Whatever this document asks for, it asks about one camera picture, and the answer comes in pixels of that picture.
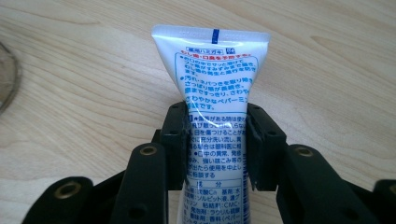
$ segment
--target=wooden table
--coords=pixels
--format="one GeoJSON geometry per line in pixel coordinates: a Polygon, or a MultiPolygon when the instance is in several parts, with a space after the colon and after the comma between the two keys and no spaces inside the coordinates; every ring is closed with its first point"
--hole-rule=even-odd
{"type": "MultiPolygon", "coordinates": [[[[396,178],[395,12],[393,0],[0,1],[0,40],[23,73],[0,116],[0,223],[20,223],[61,178],[125,169],[162,127],[182,99],[150,36],[158,23],[270,33],[249,101],[344,179],[396,178]]],[[[273,192],[250,203],[252,223],[281,222],[273,192]]]]}

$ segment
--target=black plastic part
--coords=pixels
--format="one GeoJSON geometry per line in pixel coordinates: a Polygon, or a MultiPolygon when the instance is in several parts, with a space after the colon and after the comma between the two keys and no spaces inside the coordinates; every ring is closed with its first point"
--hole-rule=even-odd
{"type": "Polygon", "coordinates": [[[160,144],[166,148],[168,162],[168,188],[181,190],[186,177],[187,146],[189,143],[188,110],[185,102],[169,107],[160,134],[160,144]]]}
{"type": "Polygon", "coordinates": [[[110,223],[168,223],[165,158],[163,146],[156,143],[134,149],[110,223]]]}
{"type": "Polygon", "coordinates": [[[259,106],[247,105],[247,171],[257,190],[276,190],[286,135],[259,106]]]}
{"type": "Polygon", "coordinates": [[[276,200],[284,223],[379,223],[312,147],[285,151],[276,200]]]}
{"type": "Polygon", "coordinates": [[[52,184],[33,204],[23,224],[81,223],[92,182],[86,177],[67,177],[52,184]]]}

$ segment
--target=tube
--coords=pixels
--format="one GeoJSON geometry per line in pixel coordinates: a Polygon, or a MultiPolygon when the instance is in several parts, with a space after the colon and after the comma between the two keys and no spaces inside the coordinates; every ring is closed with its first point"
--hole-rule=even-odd
{"type": "Polygon", "coordinates": [[[157,25],[152,37],[189,110],[191,141],[177,223],[250,223],[248,94],[270,36],[157,25]]]}

